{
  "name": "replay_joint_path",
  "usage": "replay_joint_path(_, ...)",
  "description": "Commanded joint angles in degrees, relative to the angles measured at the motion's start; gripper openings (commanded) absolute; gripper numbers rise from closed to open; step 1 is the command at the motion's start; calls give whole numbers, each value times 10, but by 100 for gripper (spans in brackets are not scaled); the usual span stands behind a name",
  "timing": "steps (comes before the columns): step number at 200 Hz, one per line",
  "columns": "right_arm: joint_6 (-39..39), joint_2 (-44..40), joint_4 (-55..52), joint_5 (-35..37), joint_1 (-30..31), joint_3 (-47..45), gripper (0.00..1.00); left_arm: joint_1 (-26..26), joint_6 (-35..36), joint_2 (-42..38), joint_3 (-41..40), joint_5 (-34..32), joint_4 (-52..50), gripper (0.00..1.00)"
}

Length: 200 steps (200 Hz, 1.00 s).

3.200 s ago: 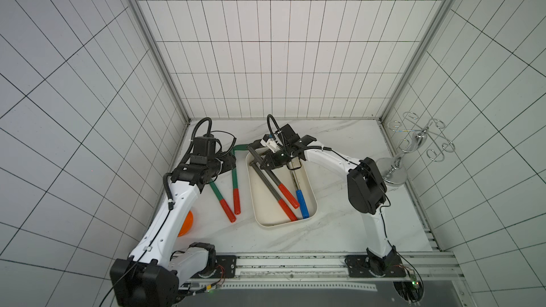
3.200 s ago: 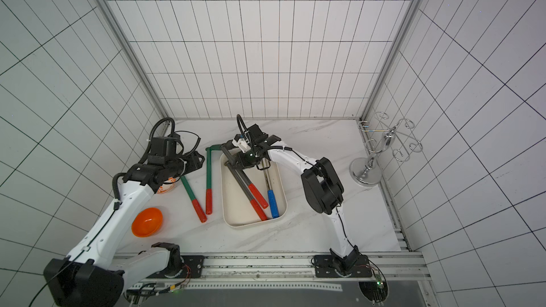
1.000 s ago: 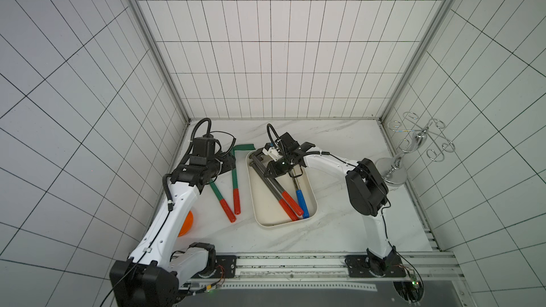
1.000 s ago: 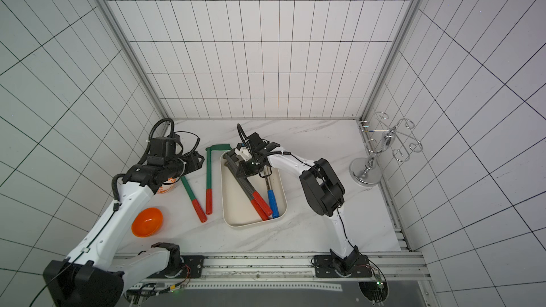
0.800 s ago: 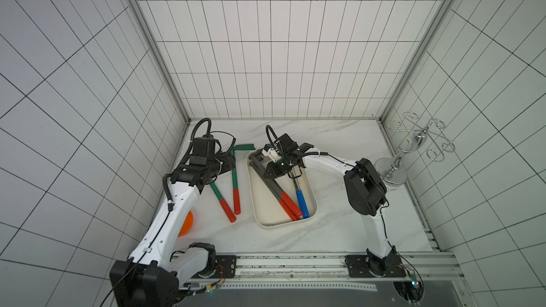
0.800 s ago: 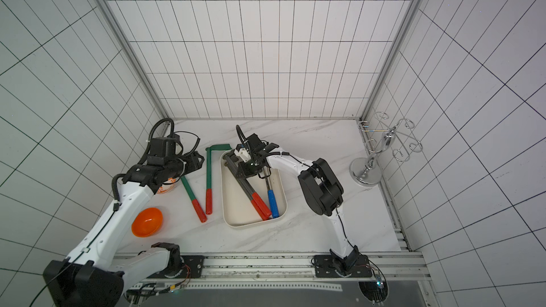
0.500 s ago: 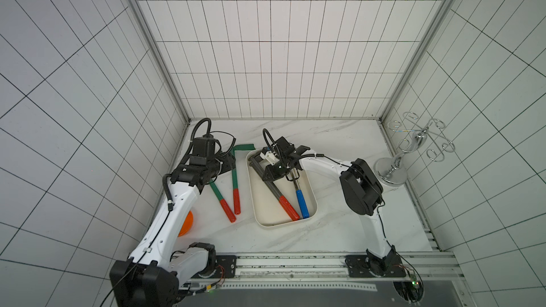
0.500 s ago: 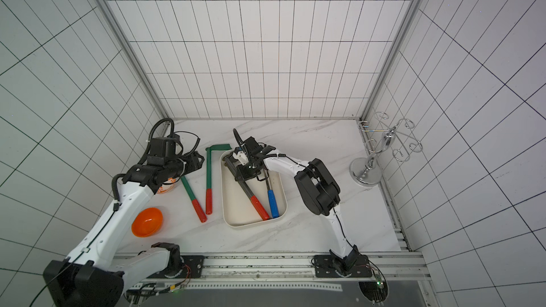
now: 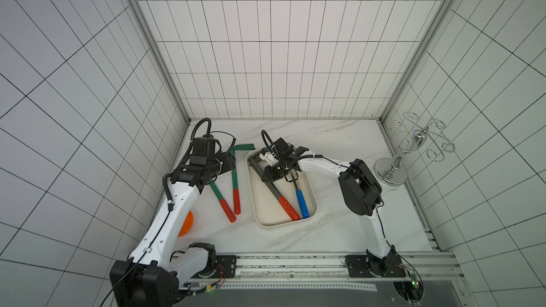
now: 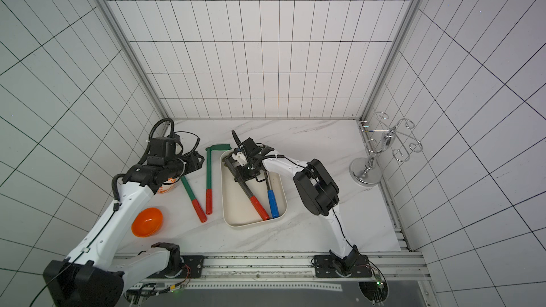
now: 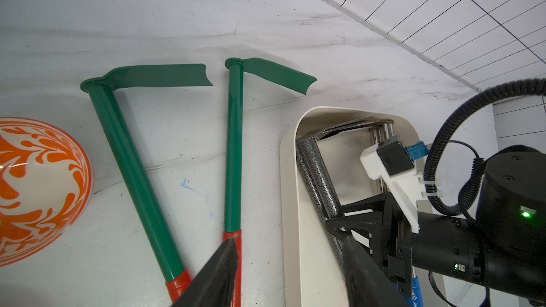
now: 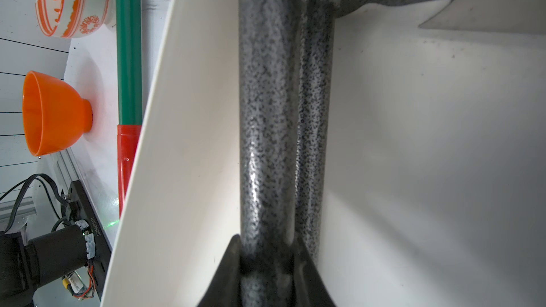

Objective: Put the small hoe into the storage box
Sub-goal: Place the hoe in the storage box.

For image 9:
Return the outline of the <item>green hoe red handle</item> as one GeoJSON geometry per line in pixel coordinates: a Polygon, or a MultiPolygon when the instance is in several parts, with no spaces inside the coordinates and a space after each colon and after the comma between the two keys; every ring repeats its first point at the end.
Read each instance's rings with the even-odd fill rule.
{"type": "MultiPolygon", "coordinates": [[[[235,158],[236,152],[250,152],[255,150],[254,144],[239,144],[235,145],[230,150],[230,155],[235,158]]],[[[233,204],[234,204],[234,214],[239,215],[241,213],[241,204],[240,204],[240,192],[238,186],[238,177],[237,177],[237,168],[234,167],[232,170],[232,183],[233,183],[233,204]]]]}
{"type": "Polygon", "coordinates": [[[234,223],[236,221],[236,216],[233,213],[233,211],[230,209],[229,204],[224,199],[222,193],[218,189],[215,183],[210,182],[210,187],[213,190],[213,193],[215,194],[216,198],[218,199],[224,213],[226,214],[227,218],[230,220],[231,223],[234,223]]]}

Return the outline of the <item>grey speckled hoe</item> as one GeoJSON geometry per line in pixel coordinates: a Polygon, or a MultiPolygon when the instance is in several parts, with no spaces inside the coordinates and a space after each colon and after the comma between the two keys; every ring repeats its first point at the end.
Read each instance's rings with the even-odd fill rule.
{"type": "MultiPolygon", "coordinates": [[[[263,173],[263,169],[261,166],[256,162],[255,158],[249,159],[250,166],[257,172],[257,175],[261,178],[261,175],[263,173]]],[[[297,221],[300,219],[298,213],[294,208],[291,206],[291,204],[288,202],[288,200],[281,194],[280,190],[274,185],[274,183],[265,183],[263,182],[268,189],[272,192],[273,196],[276,197],[279,204],[282,206],[283,210],[288,214],[288,216],[291,218],[292,221],[297,221]]]]}
{"type": "Polygon", "coordinates": [[[300,216],[273,183],[264,183],[254,169],[249,169],[251,196],[256,220],[265,227],[273,227],[300,220],[300,216]]]}

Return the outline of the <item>cream plastic storage tray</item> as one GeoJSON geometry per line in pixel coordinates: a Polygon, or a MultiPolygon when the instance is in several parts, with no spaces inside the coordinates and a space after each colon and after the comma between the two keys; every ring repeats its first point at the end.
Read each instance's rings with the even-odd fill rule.
{"type": "Polygon", "coordinates": [[[256,222],[264,229],[274,229],[309,222],[318,212],[317,198],[306,173],[298,172],[298,179],[280,179],[266,183],[255,170],[264,169],[267,162],[258,150],[246,156],[250,196],[256,222]]]}

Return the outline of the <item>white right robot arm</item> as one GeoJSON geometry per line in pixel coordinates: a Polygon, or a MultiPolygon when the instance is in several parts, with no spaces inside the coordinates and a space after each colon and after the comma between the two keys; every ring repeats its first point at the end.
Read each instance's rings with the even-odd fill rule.
{"type": "Polygon", "coordinates": [[[378,214],[384,205],[382,187],[372,171],[361,159],[350,162],[332,160],[314,153],[306,147],[293,145],[279,138],[273,141],[270,135],[261,131],[264,148],[257,156],[248,159],[262,182],[273,191],[274,182],[290,179],[293,172],[313,173],[338,182],[347,208],[361,217],[365,235],[365,268],[374,277],[383,277],[395,265],[398,253],[385,236],[378,214]]]}

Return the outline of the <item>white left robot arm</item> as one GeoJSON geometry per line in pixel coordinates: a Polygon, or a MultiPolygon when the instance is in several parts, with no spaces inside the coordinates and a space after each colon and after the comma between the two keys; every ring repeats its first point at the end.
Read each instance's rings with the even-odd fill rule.
{"type": "Polygon", "coordinates": [[[166,197],[143,240],[110,270],[109,294],[118,306],[174,306],[209,290],[190,288],[194,276],[210,277],[220,269],[212,244],[195,242],[173,256],[182,225],[203,189],[235,168],[234,156],[213,136],[211,120],[203,118],[197,123],[201,125],[207,125],[206,133],[191,133],[179,165],[163,176],[166,197]]]}

